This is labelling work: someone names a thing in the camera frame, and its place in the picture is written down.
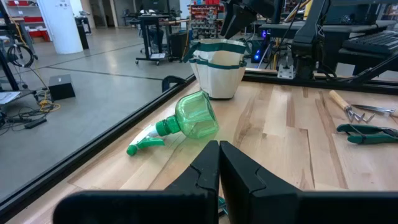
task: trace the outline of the gray floor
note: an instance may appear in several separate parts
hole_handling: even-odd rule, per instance
[[[0,200],[159,96],[161,80],[167,75],[187,78],[192,74],[185,63],[165,60],[159,66],[145,61],[136,65],[144,45],[134,29],[98,29],[88,42],[89,50],[71,55],[57,55],[52,43],[35,44],[45,83],[52,76],[70,74],[76,98],[57,101],[61,109],[38,127],[22,131],[15,127],[16,131],[0,136]],[[42,88],[34,73],[21,72],[31,90]],[[23,106],[37,108],[32,96],[2,108],[13,115]]]

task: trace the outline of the black metal frame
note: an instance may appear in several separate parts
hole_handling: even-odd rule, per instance
[[[6,25],[1,26],[0,29],[5,29],[9,31],[15,30],[15,24],[11,24],[10,18],[8,17],[7,11],[4,8],[4,5],[2,2],[0,2],[0,12],[3,16],[4,23]],[[8,66],[8,61],[6,59],[6,56],[3,55],[2,52],[0,52],[0,64],[2,66],[2,69],[4,70],[4,73],[6,74],[6,77],[8,79],[8,82],[10,83],[10,86],[13,91],[19,91],[18,83],[14,78],[14,75],[12,74],[10,67]]]
[[[66,178],[73,171],[102,151],[107,145],[111,144],[139,121],[182,91],[194,80],[196,80],[195,76],[191,75],[187,78],[185,83],[174,85],[156,99],[142,106],[137,111],[133,112],[128,117],[124,118],[122,121],[115,124],[95,139],[91,140],[81,148],[77,149],[74,153],[40,174],[34,180],[31,180],[29,183],[10,194],[10,196],[0,202],[0,223],[5,223],[14,215],[26,208],[26,206]]]
[[[264,70],[246,70],[243,76],[243,81],[398,95],[398,82],[381,80],[370,80],[363,84],[332,82],[327,81],[326,77],[315,77],[315,80],[305,80],[298,78],[287,80],[278,78],[276,72],[266,72]]]

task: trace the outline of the fabric bucket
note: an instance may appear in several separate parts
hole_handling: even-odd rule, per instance
[[[246,68],[245,45],[240,41],[203,39],[184,57],[190,62],[201,89],[214,99],[234,96]]]

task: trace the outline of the green handle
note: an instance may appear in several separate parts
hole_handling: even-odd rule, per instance
[[[192,58],[193,53],[197,50],[197,48],[199,48],[199,46],[200,46],[200,42],[198,42],[197,44],[193,45],[193,46],[189,49],[188,53],[184,56],[184,58],[182,59],[182,61],[183,61],[184,63],[186,63],[190,58]]]
[[[363,125],[363,124],[341,124],[337,127],[338,132],[346,131],[346,132],[356,132],[356,128],[362,134],[375,134],[381,132],[382,129],[376,126],[371,125]]]
[[[372,134],[367,135],[366,139],[362,142],[362,136],[348,136],[347,140],[355,144],[378,144],[378,143],[390,143],[398,142],[397,139],[391,137],[388,134]]]
[[[130,156],[133,156],[137,153],[139,149],[143,149],[149,146],[164,146],[164,141],[162,139],[158,138],[145,138],[141,142],[135,144],[135,145],[130,145],[127,148],[127,154]]]

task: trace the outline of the wooden tabletop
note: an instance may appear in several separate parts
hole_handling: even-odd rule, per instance
[[[178,99],[198,90],[194,82],[181,91],[10,223],[50,223],[57,202],[81,190],[164,189],[212,139],[229,141],[302,190],[398,190],[398,145],[349,143],[345,133],[336,132],[339,124],[348,122],[344,112],[329,90],[316,88],[242,82],[232,100],[211,102],[220,125],[217,134],[194,140],[177,133],[165,138],[166,146],[133,157],[126,154],[137,133],[173,115]],[[398,96],[338,93],[349,103],[398,108]],[[397,123],[396,118],[380,115],[370,122],[398,129]]]

